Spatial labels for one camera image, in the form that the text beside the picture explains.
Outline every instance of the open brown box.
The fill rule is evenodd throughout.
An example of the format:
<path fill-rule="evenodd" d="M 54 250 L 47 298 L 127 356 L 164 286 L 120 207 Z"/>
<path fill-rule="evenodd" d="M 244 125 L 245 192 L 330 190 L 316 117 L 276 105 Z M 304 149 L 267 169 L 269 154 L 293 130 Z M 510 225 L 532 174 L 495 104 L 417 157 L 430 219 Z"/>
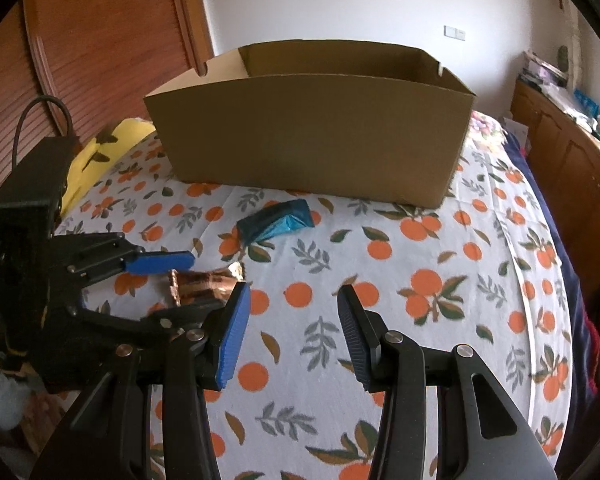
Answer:
<path fill-rule="evenodd" d="M 440 205 L 475 95 L 423 50 L 257 43 L 144 98 L 184 182 Z"/>

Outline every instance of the teal snack packet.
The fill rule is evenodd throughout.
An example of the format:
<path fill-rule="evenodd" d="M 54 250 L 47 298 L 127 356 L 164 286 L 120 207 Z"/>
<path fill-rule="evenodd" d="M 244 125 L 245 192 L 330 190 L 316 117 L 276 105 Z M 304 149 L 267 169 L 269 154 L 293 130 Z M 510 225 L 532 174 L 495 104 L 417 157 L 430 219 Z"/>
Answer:
<path fill-rule="evenodd" d="M 304 199 L 289 200 L 266 207 L 236 223 L 243 247 L 291 233 L 304 227 L 314 227 L 309 205 Z"/>

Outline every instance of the yellow fabric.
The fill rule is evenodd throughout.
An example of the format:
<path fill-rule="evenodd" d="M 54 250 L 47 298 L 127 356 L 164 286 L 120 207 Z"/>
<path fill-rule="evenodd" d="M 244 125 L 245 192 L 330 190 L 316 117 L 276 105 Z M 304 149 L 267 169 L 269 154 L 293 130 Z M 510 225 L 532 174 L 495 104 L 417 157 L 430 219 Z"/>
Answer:
<path fill-rule="evenodd" d="M 100 135 L 91 139 L 76 155 L 69 168 L 61 215 L 64 216 L 77 205 L 85 193 L 122 155 L 154 131 L 153 123 L 142 119 L 125 119 L 107 135 L 107 139 Z"/>

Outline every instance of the orange fruit print tablecloth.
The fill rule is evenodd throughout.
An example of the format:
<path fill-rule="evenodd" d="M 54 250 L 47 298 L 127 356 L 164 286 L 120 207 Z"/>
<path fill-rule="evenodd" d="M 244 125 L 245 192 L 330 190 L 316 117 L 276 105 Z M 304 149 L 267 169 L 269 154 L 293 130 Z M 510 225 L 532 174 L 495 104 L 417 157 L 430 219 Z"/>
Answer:
<path fill-rule="evenodd" d="M 183 184 L 151 134 L 68 212 L 58 234 L 122 231 L 148 250 L 191 250 L 197 270 L 242 259 L 251 317 L 234 378 L 223 392 L 206 394 L 223 479 L 368 475 L 382 394 L 365 393 L 352 373 L 334 297 L 343 283 L 389 328 L 422 346 L 473 346 L 555 462 L 571 396 L 564 283 L 536 197 L 500 149 L 501 138 L 495 121 L 474 113 L 445 201 L 423 210 Z M 298 196 L 315 228 L 241 249 L 239 219 Z M 120 274 L 87 290 L 86 304 L 138 319 L 171 306 L 167 287 L 165 276 Z M 161 387 L 154 386 L 154 478 L 164 476 L 161 418 Z M 424 478 L 436 471 L 432 388 L 427 421 Z"/>

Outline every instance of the copper foil wrapper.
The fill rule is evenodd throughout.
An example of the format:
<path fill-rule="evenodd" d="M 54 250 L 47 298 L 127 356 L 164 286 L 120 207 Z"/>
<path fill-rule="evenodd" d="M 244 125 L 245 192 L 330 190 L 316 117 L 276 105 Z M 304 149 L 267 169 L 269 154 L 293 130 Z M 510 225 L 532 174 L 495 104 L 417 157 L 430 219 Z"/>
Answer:
<path fill-rule="evenodd" d="M 244 280 L 244 265 L 234 262 L 228 267 L 196 272 L 195 270 L 170 270 L 169 292 L 176 306 L 197 300 L 226 301 L 237 282 Z"/>

